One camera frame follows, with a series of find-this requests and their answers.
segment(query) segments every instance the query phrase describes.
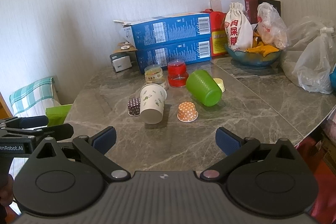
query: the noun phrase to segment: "yellow lid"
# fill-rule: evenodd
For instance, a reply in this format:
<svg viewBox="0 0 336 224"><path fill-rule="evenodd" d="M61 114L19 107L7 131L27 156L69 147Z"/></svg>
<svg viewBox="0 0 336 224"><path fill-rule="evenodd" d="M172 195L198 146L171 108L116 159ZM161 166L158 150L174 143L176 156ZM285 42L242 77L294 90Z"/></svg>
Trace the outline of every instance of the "yellow lid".
<svg viewBox="0 0 336 224"><path fill-rule="evenodd" d="M214 78L214 81L220 87L220 89L222 90L222 92L224 92L225 91L225 87L224 87L223 80L221 78Z"/></svg>

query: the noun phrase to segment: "plastic jar with lid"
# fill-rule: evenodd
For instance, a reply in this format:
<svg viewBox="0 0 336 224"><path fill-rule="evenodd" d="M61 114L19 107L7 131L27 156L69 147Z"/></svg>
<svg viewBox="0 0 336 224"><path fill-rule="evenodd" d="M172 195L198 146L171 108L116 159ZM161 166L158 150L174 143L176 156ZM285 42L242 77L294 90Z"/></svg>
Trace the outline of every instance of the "plastic jar with lid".
<svg viewBox="0 0 336 224"><path fill-rule="evenodd" d="M174 60L168 63L168 82L173 87L185 86L189 75L183 60Z"/></svg>
<svg viewBox="0 0 336 224"><path fill-rule="evenodd" d="M163 77L163 71L160 65L154 64L145 68L146 84L157 84L165 90L168 89L167 81Z"/></svg>

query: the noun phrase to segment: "red plastic container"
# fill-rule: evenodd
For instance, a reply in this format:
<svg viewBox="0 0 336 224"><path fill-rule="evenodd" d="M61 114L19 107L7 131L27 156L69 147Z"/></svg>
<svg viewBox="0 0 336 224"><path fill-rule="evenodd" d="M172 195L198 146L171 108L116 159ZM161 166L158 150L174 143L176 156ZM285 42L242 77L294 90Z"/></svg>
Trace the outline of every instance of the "red plastic container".
<svg viewBox="0 0 336 224"><path fill-rule="evenodd" d="M168 63L168 82L173 87L185 86L189 75L183 60L174 60Z"/></svg>

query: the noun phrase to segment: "plastic bag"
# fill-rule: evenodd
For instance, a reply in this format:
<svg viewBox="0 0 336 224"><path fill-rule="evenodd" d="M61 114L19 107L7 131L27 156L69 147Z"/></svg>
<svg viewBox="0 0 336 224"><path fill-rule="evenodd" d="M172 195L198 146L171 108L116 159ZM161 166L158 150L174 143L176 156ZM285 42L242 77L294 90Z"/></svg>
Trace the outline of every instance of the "plastic bag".
<svg viewBox="0 0 336 224"><path fill-rule="evenodd" d="M253 29L243 13L243 8L241 3L231 3L225 17L228 46L233 51L244 52L252 47Z"/></svg>
<svg viewBox="0 0 336 224"><path fill-rule="evenodd" d="M289 44L281 55L285 75L310 92L330 94L330 71L336 63L332 22L304 17L289 27Z"/></svg>
<svg viewBox="0 0 336 224"><path fill-rule="evenodd" d="M258 6L257 30L265 44L281 50L288 47L287 27L273 5L263 2Z"/></svg>

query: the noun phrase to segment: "orange baking cup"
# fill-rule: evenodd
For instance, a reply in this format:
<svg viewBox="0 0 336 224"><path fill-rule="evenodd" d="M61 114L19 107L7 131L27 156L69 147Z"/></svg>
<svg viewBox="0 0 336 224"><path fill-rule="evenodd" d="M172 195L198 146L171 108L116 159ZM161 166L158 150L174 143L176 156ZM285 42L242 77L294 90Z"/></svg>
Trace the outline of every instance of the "orange baking cup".
<svg viewBox="0 0 336 224"><path fill-rule="evenodd" d="M177 118L181 122L192 122L195 121L198 117L198 112L196 107L192 102L184 102L178 107Z"/></svg>

